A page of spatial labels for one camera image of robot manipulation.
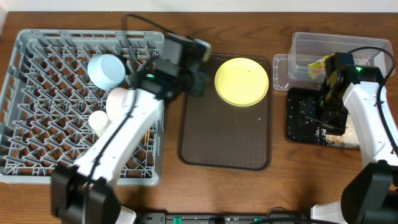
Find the black tray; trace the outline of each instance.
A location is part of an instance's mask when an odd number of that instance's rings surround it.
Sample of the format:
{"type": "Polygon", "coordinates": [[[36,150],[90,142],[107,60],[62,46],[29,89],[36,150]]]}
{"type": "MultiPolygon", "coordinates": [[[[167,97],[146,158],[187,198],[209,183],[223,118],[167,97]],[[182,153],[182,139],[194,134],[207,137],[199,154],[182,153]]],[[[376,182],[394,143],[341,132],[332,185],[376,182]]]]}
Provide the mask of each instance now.
{"type": "Polygon", "coordinates": [[[271,163],[272,65],[260,57],[212,54],[210,81],[201,98],[185,95],[178,156],[186,164],[263,170],[271,163]],[[227,60],[250,58],[268,74],[267,95],[257,104],[237,107],[217,94],[217,69],[227,60]]]}

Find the white wall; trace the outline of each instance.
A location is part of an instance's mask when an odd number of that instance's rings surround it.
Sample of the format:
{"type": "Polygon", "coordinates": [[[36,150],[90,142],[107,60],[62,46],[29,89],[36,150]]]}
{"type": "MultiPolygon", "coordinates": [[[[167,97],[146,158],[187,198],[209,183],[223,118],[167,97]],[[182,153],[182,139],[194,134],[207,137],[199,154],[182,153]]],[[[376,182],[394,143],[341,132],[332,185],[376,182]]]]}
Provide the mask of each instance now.
{"type": "Polygon", "coordinates": [[[398,0],[0,0],[7,11],[398,12],[398,0]]]}

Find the green connector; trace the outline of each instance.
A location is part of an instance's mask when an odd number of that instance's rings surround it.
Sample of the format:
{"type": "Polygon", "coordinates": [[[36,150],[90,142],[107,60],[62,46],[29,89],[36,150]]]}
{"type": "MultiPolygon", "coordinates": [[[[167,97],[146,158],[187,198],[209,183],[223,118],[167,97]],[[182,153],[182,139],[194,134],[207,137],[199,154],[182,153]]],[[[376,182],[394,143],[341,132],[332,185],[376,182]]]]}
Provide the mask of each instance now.
{"type": "Polygon", "coordinates": [[[182,224],[182,218],[181,217],[174,217],[174,224],[182,224]]]}

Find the wooden table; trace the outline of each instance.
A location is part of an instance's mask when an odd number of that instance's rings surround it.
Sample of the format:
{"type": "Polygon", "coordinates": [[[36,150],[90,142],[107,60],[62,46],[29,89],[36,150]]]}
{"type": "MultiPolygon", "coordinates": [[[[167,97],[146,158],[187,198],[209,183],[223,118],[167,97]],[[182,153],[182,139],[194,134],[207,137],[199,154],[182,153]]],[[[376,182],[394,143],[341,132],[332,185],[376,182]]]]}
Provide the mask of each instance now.
{"type": "MultiPolygon", "coordinates": [[[[0,40],[1,81],[22,29],[119,30],[120,12],[10,12],[0,40]]],[[[142,13],[176,32],[210,42],[214,52],[255,55],[272,61],[286,54],[295,32],[318,32],[391,41],[398,52],[398,14],[142,13]]],[[[154,30],[131,19],[130,30],[154,30]]],[[[398,76],[387,83],[398,120],[398,76]]],[[[340,199],[361,170],[359,151],[287,142],[286,92],[274,90],[272,163],[262,172],[195,167],[177,157],[182,99],[166,119],[163,177],[156,187],[119,187],[121,203],[140,212],[266,213],[274,206],[306,210],[340,199]]],[[[60,223],[50,214],[49,185],[0,184],[0,223],[60,223]]]]}

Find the yellow bowl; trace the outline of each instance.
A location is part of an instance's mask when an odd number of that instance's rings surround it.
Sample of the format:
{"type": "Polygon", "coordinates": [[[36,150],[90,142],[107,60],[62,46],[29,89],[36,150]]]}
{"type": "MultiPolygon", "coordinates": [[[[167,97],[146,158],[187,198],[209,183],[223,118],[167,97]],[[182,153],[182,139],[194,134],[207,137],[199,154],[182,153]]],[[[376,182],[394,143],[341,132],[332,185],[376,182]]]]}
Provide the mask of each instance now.
{"type": "Polygon", "coordinates": [[[260,102],[268,91],[268,75],[257,62],[234,58],[222,64],[216,73],[219,96],[234,106],[251,106],[260,102]]]}

